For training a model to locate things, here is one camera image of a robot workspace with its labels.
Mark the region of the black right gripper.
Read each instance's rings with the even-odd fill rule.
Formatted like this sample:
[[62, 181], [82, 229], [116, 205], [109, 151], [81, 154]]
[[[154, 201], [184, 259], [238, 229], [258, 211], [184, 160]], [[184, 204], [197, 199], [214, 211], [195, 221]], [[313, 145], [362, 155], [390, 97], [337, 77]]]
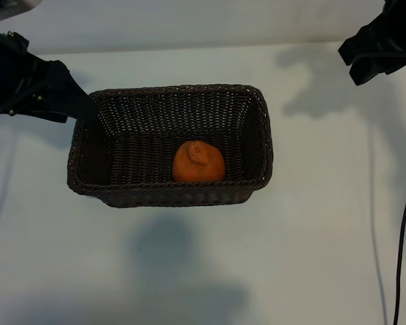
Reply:
[[406, 66], [406, 1], [385, 1], [377, 24], [360, 28], [339, 47], [355, 85]]

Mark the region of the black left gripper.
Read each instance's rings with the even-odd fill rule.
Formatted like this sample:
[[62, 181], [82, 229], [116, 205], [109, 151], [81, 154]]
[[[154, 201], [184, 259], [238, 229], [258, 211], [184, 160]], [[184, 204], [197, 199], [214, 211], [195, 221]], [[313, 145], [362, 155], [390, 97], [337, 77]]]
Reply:
[[61, 61], [49, 62], [49, 112], [42, 101], [46, 63], [28, 52], [29, 42], [16, 32], [0, 33], [0, 114], [22, 114], [65, 123], [67, 117], [96, 121], [99, 106], [75, 83]]

